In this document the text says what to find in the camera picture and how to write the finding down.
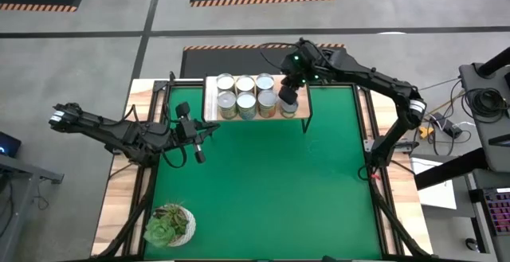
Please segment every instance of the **succulent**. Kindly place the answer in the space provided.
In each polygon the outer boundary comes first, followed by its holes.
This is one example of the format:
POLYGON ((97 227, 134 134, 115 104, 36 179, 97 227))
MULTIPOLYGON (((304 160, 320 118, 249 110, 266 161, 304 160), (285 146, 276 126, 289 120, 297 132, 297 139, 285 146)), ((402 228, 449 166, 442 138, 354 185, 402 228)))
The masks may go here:
POLYGON ((156 247, 165 247, 186 233, 188 220, 178 205, 158 208, 145 226, 143 238, 156 247))

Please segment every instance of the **potted plant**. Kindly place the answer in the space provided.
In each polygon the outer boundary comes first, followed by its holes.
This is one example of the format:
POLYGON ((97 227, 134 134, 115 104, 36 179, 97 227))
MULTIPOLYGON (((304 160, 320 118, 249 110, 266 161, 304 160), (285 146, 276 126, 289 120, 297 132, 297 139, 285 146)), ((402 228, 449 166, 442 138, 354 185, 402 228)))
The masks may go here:
POLYGON ((185 244, 194 234, 196 223, 188 209, 177 204, 158 207, 145 226, 143 238, 155 247, 185 244))

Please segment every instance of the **hazard stripe tape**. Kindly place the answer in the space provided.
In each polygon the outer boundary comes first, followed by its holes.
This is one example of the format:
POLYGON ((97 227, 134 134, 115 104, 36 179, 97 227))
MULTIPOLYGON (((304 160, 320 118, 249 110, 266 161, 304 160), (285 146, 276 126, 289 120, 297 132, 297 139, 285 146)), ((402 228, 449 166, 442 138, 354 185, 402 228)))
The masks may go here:
MULTIPOLYGON (((184 51, 188 50, 214 50, 214 49, 256 49, 261 47, 260 45, 196 45, 186 46, 184 51)), ((263 49, 285 49, 292 48, 291 45, 264 45, 263 49)), ((342 48, 344 44, 317 44, 320 48, 342 48)))
POLYGON ((0 3, 0 10, 75 12, 75 6, 0 3))
POLYGON ((191 7, 208 7, 208 6, 233 6, 244 4, 309 2, 309 1, 330 1, 330 0, 202 0, 191 2, 190 4, 191 7))

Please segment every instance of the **wooden shelf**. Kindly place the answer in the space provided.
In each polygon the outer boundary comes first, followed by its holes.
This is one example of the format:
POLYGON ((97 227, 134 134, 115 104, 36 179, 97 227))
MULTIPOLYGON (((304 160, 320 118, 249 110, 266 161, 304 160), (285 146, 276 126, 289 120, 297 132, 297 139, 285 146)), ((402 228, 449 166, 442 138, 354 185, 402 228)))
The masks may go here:
MULTIPOLYGON (((281 81, 285 78, 285 75, 273 75, 274 79, 274 92, 277 94, 281 88, 281 81)), ((202 105, 202 118, 206 122, 221 122, 221 121, 240 121, 243 120, 239 115, 236 115, 232 119, 224 119, 220 114, 218 107, 218 87, 216 86, 216 76, 208 76, 204 83, 204 104, 202 105)), ((297 102, 298 108, 296 115, 290 119, 307 119, 310 117, 310 102, 308 100, 308 86, 306 88, 300 88, 297 91, 297 102)), ((277 102, 277 113, 271 118, 263 118, 258 113, 251 120, 273 120, 273 119, 288 119, 280 113, 280 100, 277 102)))

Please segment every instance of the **can lid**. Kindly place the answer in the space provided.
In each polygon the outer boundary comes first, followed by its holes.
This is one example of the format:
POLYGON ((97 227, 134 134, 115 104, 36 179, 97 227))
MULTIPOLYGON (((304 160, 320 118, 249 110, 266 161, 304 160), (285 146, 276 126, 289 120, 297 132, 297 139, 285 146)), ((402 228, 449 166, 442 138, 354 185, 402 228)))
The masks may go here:
POLYGON ((243 75, 237 78, 236 86, 238 90, 249 91, 255 87, 255 82, 252 77, 243 75))
POLYGON ((274 79, 273 76, 262 73, 259 76, 257 76, 257 87, 261 88, 262 90, 270 89, 274 86, 274 79))
POLYGON ((251 108, 256 102, 255 95, 250 92, 242 92, 237 96, 237 105, 241 108, 251 108))
POLYGON ((228 90, 233 87, 233 77, 230 74, 223 73, 216 78, 216 86, 221 90, 228 90))
POLYGON ((258 102, 263 106, 272 107, 277 103, 277 94, 270 90, 262 91, 258 94, 258 102))
POLYGON ((299 106, 299 104, 296 102, 294 102, 294 104, 287 104, 285 103, 283 100, 280 101, 280 105, 281 105, 281 108, 286 111, 286 112, 296 112, 297 111, 297 107, 299 106))
POLYGON ((221 108, 231 108, 236 103, 236 94, 231 91, 223 91, 218 95, 218 106, 221 108))

